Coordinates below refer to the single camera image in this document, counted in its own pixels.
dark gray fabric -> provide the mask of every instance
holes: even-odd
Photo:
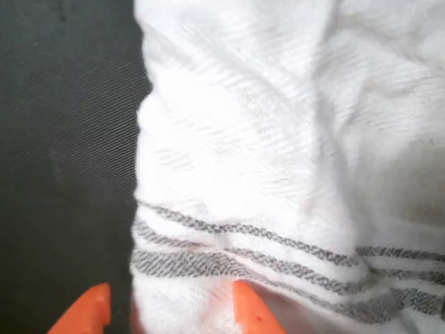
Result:
[[[0,327],[45,333],[108,281],[129,332],[136,109],[131,0],[0,1]]]

